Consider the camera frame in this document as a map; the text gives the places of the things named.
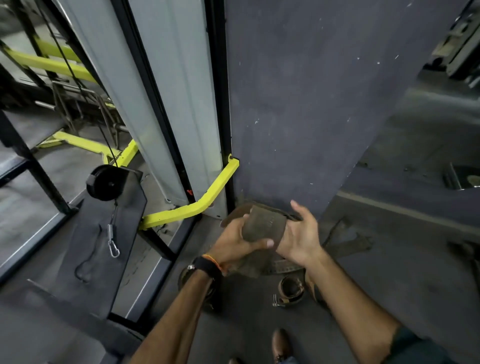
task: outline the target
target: sleeve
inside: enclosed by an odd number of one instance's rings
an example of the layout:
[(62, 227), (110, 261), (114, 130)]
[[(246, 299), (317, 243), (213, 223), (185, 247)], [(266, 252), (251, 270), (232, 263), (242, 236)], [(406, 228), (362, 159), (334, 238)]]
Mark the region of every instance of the sleeve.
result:
[(395, 333), (384, 364), (456, 364), (446, 350), (430, 339), (420, 339), (406, 327)]

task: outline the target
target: black wristband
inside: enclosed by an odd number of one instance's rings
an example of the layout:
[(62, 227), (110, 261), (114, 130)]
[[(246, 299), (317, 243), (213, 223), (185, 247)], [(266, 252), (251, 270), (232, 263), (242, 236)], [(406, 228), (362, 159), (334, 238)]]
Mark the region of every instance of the black wristband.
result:
[(204, 271), (214, 281), (220, 282), (223, 277), (222, 271), (218, 269), (216, 264), (202, 256), (195, 258), (192, 265), (195, 269)]

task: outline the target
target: brown shoe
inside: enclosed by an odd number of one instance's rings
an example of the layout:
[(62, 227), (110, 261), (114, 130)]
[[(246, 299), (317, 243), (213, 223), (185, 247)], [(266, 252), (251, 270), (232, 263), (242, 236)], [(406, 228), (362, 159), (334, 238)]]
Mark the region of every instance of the brown shoe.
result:
[(290, 340), (288, 339), (287, 332), (282, 328), (278, 328), (273, 332), (272, 352), (275, 364), (278, 364), (292, 356), (292, 346), (290, 345)]

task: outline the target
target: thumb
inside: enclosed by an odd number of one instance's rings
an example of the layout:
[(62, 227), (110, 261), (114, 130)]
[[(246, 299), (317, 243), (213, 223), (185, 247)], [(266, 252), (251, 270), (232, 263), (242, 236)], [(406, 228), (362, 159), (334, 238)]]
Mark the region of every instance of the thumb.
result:
[(297, 201), (291, 200), (290, 204), (292, 205), (292, 209), (298, 212), (304, 220), (313, 218), (312, 213), (305, 206), (300, 205)]
[(260, 239), (253, 243), (249, 243), (252, 251), (259, 249), (270, 249), (273, 248), (275, 242), (272, 239)]

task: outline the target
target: hand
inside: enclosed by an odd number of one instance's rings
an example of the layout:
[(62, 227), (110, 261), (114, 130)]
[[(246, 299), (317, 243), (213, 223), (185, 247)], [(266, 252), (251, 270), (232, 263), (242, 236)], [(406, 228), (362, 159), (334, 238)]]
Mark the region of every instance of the hand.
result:
[(245, 214), (242, 218), (233, 219), (207, 253), (216, 260), (223, 270), (228, 270), (232, 262), (243, 258), (254, 250), (269, 249), (274, 246), (272, 239), (261, 239), (254, 243), (249, 243), (243, 239), (241, 230), (248, 216), (248, 214)]
[(285, 232), (276, 252), (285, 259), (307, 268), (319, 255), (325, 254), (318, 237), (317, 220), (305, 206), (293, 200), (290, 204), (303, 221), (287, 220)]

